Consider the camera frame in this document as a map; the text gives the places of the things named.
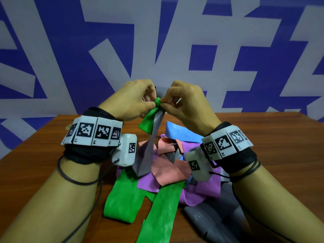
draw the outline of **wood grain surface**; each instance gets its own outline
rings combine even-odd
[[[324,221],[324,124],[295,112],[219,113],[221,121],[237,125],[253,142],[261,163],[279,182]],[[62,155],[66,126],[76,115],[60,115],[0,161],[0,235],[53,172]],[[182,123],[166,114],[166,121]],[[126,122],[123,133],[144,141],[149,135],[138,128],[141,119]],[[152,203],[145,198],[134,223],[128,225],[102,217],[103,206],[116,180],[116,168],[104,180],[99,205],[92,214],[83,242],[134,243]],[[170,242],[199,243],[190,223],[178,208]]]

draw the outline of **person's left hand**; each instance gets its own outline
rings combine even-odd
[[[120,121],[143,118],[155,108],[156,90],[151,79],[129,81],[100,104],[99,108],[109,112]]]

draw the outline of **person's right hand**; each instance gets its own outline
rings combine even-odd
[[[197,85],[176,80],[160,102],[168,114],[198,135],[208,135],[221,123]]]

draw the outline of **black and white square pattern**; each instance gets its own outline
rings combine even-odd
[[[192,171],[200,170],[200,167],[199,167],[199,165],[198,165],[198,163],[197,163],[196,160],[189,161],[188,163],[189,163],[190,168],[191,168]]]
[[[238,130],[230,132],[229,135],[231,136],[232,140],[238,144],[242,141],[244,141],[244,138],[240,135],[240,133],[238,132]]]
[[[207,150],[207,153],[209,155],[212,155],[212,154],[216,154],[217,153],[217,150],[216,150],[216,147],[214,146],[213,142],[208,142],[205,145],[205,148]]]
[[[241,136],[243,136],[244,140],[248,140],[248,138],[245,136],[245,134],[243,134],[243,132],[241,130],[237,130]]]
[[[110,130],[111,130],[110,126],[98,124],[98,128],[97,128],[97,131],[96,131],[96,134],[95,134],[95,138],[108,140]]]
[[[128,153],[134,153],[135,152],[135,147],[136,147],[136,143],[129,143],[129,149],[128,149]]]
[[[216,143],[217,147],[219,148],[219,150],[224,150],[224,149],[232,146],[232,143],[228,139],[227,135],[223,135],[219,138],[216,138],[215,143]]]
[[[112,133],[111,133],[111,139],[112,140],[119,140],[119,137],[120,137],[120,133],[121,133],[121,128],[118,128],[118,127],[114,127],[112,129]]]
[[[94,124],[92,123],[80,123],[79,129],[76,132],[77,136],[91,137]]]
[[[77,125],[78,125],[78,123],[71,125],[71,128],[69,129],[69,132],[67,133],[66,137],[69,137],[69,136],[73,135],[73,132],[74,132]]]

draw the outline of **forearm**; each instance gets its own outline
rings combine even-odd
[[[98,178],[100,166],[80,165],[65,158],[61,161],[63,172],[80,182]],[[96,193],[96,184],[80,186],[65,180],[55,170],[45,184],[23,208],[0,243],[61,242],[87,216]],[[69,242],[81,242],[87,223]]]
[[[239,182],[233,183],[241,203],[250,214],[271,229],[298,242],[322,242],[323,223],[299,200],[291,195],[263,166]],[[265,229],[245,212],[252,231],[262,242],[287,242]]]

